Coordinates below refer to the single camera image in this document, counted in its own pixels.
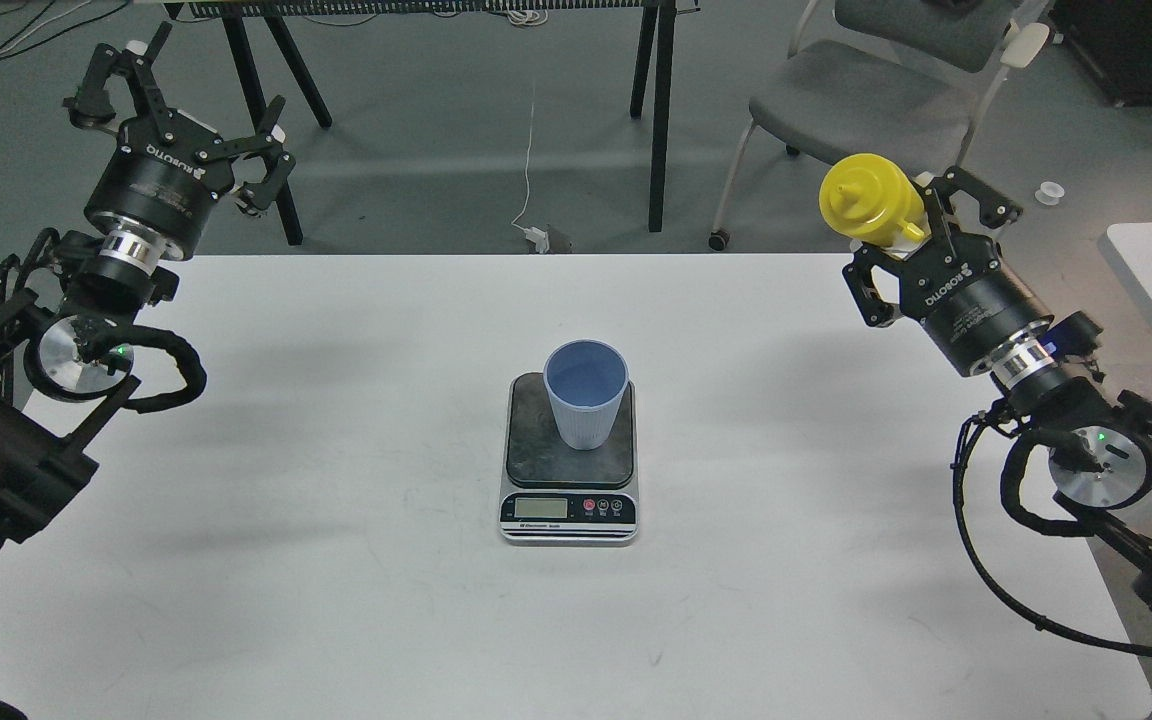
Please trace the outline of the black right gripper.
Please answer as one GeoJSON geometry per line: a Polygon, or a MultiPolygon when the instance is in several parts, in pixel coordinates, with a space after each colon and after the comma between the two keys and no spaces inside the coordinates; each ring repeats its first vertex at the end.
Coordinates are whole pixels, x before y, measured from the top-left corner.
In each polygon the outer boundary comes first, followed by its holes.
{"type": "Polygon", "coordinates": [[[987,372],[998,346],[1020,332],[1047,327],[1053,314],[1011,272],[995,238],[963,232],[954,206],[960,194],[975,200],[978,223],[988,232],[1001,232],[1024,213],[1018,202],[983,179],[950,167],[924,187],[929,242],[905,259],[873,243],[856,243],[842,276],[867,327],[888,327],[899,318],[919,323],[955,372],[972,377],[987,372]],[[896,279],[896,302],[878,290],[876,270],[896,279]]]}

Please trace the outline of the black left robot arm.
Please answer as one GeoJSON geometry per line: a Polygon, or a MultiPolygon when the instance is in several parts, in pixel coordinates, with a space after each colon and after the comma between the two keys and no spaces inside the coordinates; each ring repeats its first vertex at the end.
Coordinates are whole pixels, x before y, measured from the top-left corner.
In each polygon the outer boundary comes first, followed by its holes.
{"type": "Polygon", "coordinates": [[[0,552],[41,532],[99,465],[88,448],[120,411],[164,414],[200,397],[207,373],[180,334],[138,323],[174,300],[223,200],[248,215],[294,168],[283,97],[250,135],[221,132],[165,100],[154,63],[172,32],[101,44],[65,99],[70,123],[114,137],[84,205],[92,232],[44,228],[0,262],[0,552]]]}

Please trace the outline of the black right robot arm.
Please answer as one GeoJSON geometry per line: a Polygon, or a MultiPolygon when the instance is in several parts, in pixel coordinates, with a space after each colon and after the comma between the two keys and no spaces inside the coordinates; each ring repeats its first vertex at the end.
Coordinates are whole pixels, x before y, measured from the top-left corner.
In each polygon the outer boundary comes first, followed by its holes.
{"type": "Polygon", "coordinates": [[[1152,611],[1152,539],[1117,511],[1152,491],[1152,402],[1102,392],[1094,351],[1100,324],[1062,320],[1005,262],[993,232],[1020,206],[960,168],[910,179],[882,156],[847,156],[819,191],[823,219],[852,241],[846,285],[870,327],[905,316],[960,376],[987,374],[1000,397],[961,425],[952,460],[960,541],[998,600],[1041,632],[1152,659],[1152,646],[1106,641],[1020,602],[986,570],[965,520],[970,456],[984,430],[1010,438],[1000,473],[1002,510],[1046,537],[1102,539],[1138,569],[1134,592],[1152,611]]]}

